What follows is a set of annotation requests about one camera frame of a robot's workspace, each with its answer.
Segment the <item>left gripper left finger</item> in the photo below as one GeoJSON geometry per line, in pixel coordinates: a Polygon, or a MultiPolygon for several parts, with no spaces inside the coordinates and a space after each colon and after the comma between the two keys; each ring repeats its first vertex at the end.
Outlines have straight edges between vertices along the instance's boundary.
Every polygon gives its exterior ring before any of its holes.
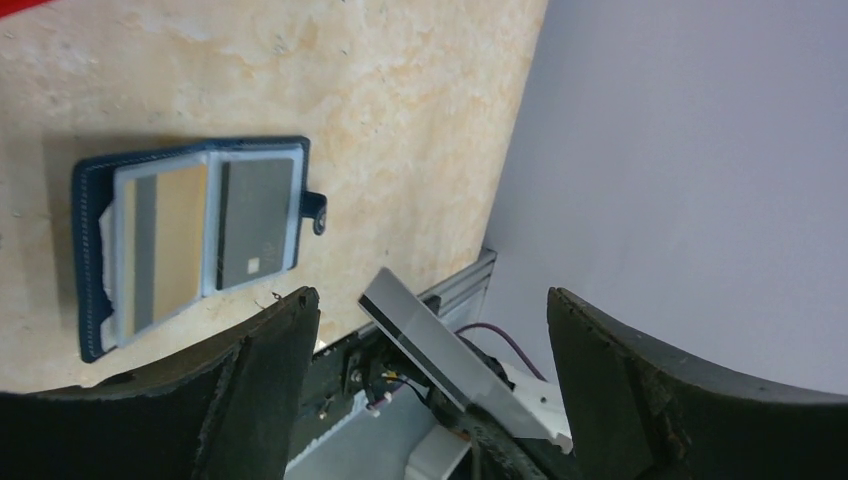
{"type": "Polygon", "coordinates": [[[300,288],[100,384],[1,396],[5,479],[280,479],[317,338],[300,288]]]}

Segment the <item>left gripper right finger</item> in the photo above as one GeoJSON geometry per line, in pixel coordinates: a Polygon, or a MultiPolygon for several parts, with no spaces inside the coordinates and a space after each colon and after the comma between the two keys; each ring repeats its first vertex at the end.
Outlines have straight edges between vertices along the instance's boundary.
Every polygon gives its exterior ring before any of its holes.
{"type": "Polygon", "coordinates": [[[586,479],[843,479],[847,399],[720,366],[551,288],[547,324],[586,479]]]}

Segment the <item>navy leather card holder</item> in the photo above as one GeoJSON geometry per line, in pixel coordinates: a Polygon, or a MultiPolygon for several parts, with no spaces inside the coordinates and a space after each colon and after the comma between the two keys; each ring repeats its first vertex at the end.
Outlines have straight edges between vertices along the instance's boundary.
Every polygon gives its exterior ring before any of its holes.
{"type": "Polygon", "coordinates": [[[311,141],[304,136],[211,139],[155,150],[130,151],[80,160],[71,174],[72,239],[78,304],[79,349],[93,363],[125,347],[200,300],[241,290],[294,269],[305,220],[315,235],[326,229],[327,198],[307,186],[311,141]],[[223,164],[231,161],[286,159],[292,162],[291,199],[281,272],[230,288],[216,288],[223,164]],[[118,281],[121,275],[120,177],[137,169],[154,172],[181,166],[207,167],[203,266],[197,300],[162,323],[124,339],[120,335],[118,281]]]}

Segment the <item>red plastic bin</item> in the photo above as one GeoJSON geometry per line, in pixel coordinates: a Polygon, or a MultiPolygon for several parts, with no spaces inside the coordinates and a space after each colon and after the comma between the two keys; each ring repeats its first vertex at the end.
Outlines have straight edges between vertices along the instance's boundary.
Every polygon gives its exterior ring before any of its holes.
{"type": "Polygon", "coordinates": [[[50,0],[0,0],[0,18],[36,8],[49,2],[50,0]]]}

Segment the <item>gold credit card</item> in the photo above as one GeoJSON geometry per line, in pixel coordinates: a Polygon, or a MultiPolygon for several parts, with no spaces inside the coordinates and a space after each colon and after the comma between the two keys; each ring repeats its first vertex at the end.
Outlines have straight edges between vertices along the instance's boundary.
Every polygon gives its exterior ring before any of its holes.
{"type": "Polygon", "coordinates": [[[203,164],[120,177],[120,335],[131,338],[200,295],[208,173],[203,164]]]}

